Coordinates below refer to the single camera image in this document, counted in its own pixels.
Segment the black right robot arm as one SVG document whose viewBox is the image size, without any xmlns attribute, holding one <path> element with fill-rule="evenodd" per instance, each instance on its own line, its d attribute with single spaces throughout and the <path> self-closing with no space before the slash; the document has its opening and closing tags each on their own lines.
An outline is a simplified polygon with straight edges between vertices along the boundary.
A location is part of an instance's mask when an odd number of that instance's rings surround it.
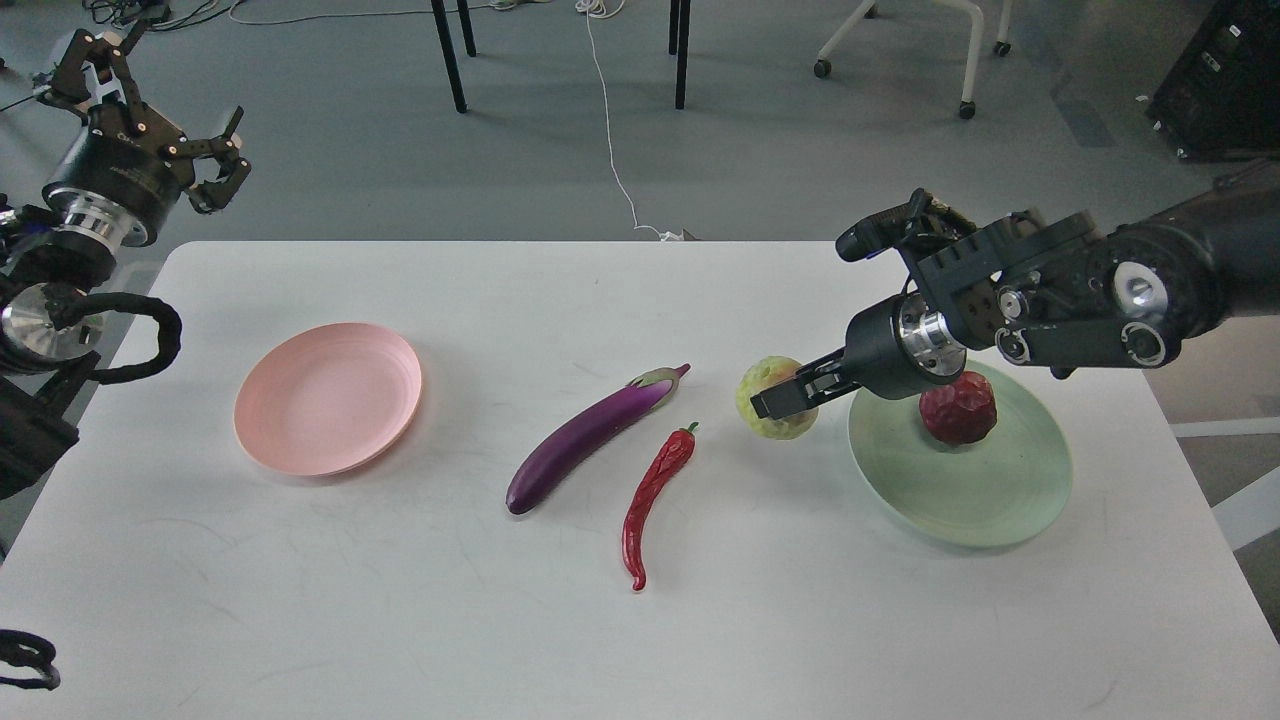
<svg viewBox="0 0 1280 720">
<path fill-rule="evenodd" d="M 916 190 L 845 231 L 847 263 L 895 251 L 904 288 L 850 320 L 844 346 L 748 400 L 783 420 L 856 389 L 887 400 L 955 382 L 966 354 L 1068 378 L 1079 368 L 1160 368 L 1234 316 L 1277 313 L 1277 163 L 1220 176 L 1187 201 L 1110 233 L 1085 211 L 1014 211 L 978 225 Z"/>
</svg>

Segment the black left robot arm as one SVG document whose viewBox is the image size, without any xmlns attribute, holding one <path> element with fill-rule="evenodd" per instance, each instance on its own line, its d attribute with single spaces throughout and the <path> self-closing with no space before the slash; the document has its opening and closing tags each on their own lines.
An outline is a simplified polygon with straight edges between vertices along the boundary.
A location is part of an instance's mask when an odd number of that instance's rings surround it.
<svg viewBox="0 0 1280 720">
<path fill-rule="evenodd" d="M 78 442 L 67 410 L 86 384 L 154 377 L 180 351 L 174 307 L 102 290 L 120 249 L 154 243 L 180 199 L 220 211 L 252 168 L 236 133 L 241 108 L 219 135 L 197 138 L 142 99 L 128 58 L 152 23 L 142 15 L 125 35 L 77 29 L 33 78 L 32 99 L 81 128 L 40 205 L 3 204 L 4 498 Z"/>
</svg>

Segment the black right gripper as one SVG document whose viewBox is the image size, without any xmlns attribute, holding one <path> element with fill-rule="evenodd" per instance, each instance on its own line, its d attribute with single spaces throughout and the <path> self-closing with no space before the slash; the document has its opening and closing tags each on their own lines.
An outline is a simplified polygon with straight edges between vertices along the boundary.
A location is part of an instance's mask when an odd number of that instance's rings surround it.
<svg viewBox="0 0 1280 720">
<path fill-rule="evenodd" d="M 851 380 L 881 398 L 908 398 L 955 382 L 965 365 L 966 348 L 945 316 L 922 293 L 901 293 L 856 314 L 844 351 L 801 364 L 751 404 L 762 418 L 783 419 L 849 395 Z"/>
</svg>

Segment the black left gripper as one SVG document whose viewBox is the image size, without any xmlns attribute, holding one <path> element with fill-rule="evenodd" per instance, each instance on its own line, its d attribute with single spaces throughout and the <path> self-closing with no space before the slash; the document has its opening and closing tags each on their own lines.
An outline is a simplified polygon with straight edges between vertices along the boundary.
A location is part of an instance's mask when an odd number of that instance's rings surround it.
<svg viewBox="0 0 1280 720">
<path fill-rule="evenodd" d="M 198 214 L 225 209 L 252 165 L 236 133 L 244 109 L 234 108 L 211 138 L 172 138 L 172 123 L 142 97 L 128 56 L 152 22 L 124 36 L 76 29 L 33 76 L 33 100 L 78 117 L 87 129 L 68 149 L 42 188 L 59 228 L 108 249 L 154 243 L 180 191 Z M 160 149 L 160 159 L 142 149 Z"/>
</svg>

